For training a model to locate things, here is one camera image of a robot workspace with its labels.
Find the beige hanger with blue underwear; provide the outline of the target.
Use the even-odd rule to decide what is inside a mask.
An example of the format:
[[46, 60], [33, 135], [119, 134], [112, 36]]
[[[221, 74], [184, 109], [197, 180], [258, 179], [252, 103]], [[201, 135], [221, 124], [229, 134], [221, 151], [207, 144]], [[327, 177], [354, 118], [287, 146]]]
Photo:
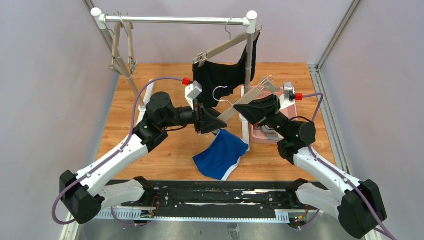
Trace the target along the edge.
[[243, 93], [241, 98], [237, 100], [234, 104], [225, 110], [222, 114], [220, 114], [217, 119], [227, 123], [229, 119], [231, 119], [234, 115], [239, 112], [235, 109], [234, 105], [237, 104], [249, 104], [253, 100], [256, 100], [263, 92], [263, 90], [267, 90], [270, 93], [275, 93], [279, 90], [274, 85], [275, 78], [273, 75], [266, 76], [262, 79], [262, 81], [252, 89], [250, 89], [247, 93]]

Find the blue underwear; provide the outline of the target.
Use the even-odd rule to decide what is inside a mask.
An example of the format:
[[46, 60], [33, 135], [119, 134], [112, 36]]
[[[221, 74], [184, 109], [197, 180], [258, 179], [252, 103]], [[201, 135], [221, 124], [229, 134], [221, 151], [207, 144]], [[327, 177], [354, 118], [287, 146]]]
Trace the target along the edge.
[[192, 159], [203, 176], [226, 181], [239, 166], [249, 145], [225, 129], [220, 129], [213, 135], [214, 140], [209, 147]]

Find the beige clip hanger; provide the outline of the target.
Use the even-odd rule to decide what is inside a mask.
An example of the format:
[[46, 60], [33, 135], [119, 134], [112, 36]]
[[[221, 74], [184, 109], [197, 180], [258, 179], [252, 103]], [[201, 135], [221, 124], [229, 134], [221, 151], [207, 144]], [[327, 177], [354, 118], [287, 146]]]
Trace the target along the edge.
[[134, 41], [133, 41], [133, 23], [126, 23], [126, 34], [127, 34], [127, 42], [128, 42], [128, 64], [129, 64], [129, 72], [131, 75], [135, 73], [138, 61], [135, 59], [134, 54]]

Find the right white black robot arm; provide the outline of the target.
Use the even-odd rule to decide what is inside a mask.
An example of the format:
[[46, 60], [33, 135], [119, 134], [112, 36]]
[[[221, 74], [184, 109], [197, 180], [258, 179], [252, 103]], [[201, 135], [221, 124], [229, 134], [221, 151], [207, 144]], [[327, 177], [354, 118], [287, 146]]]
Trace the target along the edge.
[[236, 103], [237, 110], [250, 124], [267, 126], [283, 137], [277, 143], [279, 155], [314, 176], [325, 188], [304, 179], [294, 181], [286, 190], [291, 205], [308, 205], [334, 217], [356, 239], [375, 230], [390, 239], [384, 226], [387, 212], [378, 185], [360, 180], [336, 167], [314, 150], [316, 126], [303, 116], [287, 117], [280, 111], [280, 99], [271, 94], [249, 103]]

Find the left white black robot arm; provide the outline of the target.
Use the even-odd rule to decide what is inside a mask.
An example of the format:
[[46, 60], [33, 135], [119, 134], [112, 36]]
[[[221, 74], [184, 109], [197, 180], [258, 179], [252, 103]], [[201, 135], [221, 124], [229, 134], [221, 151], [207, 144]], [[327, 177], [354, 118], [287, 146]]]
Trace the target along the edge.
[[108, 154], [91, 165], [60, 176], [60, 200], [77, 223], [85, 224], [103, 209], [127, 202], [150, 204], [154, 187], [142, 176], [120, 184], [109, 181], [135, 160], [151, 153], [167, 137], [170, 127], [194, 125], [199, 134], [227, 127], [220, 112], [197, 97], [192, 105], [174, 107], [168, 93], [150, 97], [142, 120]]

